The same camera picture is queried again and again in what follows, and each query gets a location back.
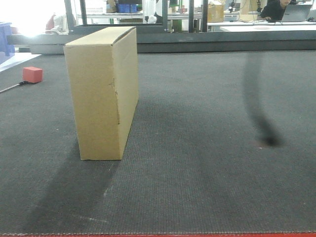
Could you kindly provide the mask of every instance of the red cube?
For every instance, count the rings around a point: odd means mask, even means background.
[[[43,69],[35,67],[23,68],[23,81],[37,83],[43,80]]]

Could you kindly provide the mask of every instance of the blue bin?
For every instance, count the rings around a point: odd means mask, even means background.
[[[136,4],[117,4],[119,13],[135,13],[137,12]]]
[[[14,45],[8,44],[7,36],[12,35],[11,23],[0,22],[0,51],[5,53],[6,57],[14,55]]]

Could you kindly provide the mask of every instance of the cardboard box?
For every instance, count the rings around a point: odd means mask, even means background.
[[[122,159],[138,102],[136,28],[107,27],[64,52],[81,159]]]
[[[224,5],[219,1],[213,1],[208,4],[207,22],[223,22],[224,21]]]
[[[108,0],[107,1],[107,13],[113,13],[116,11],[117,11],[117,8],[116,8],[116,4],[115,4],[114,0]]]

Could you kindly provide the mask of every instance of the white table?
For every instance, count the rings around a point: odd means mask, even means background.
[[[253,32],[253,31],[316,31],[316,25],[246,25],[246,26],[221,26],[221,31],[226,32]]]

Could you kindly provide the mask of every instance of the conveyor belt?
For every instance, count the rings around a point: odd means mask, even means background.
[[[253,143],[249,54],[262,56],[262,103],[281,147]],[[43,82],[0,95],[0,234],[316,231],[315,51],[140,54],[121,161],[80,160],[63,56],[5,70],[1,86],[28,66]]]

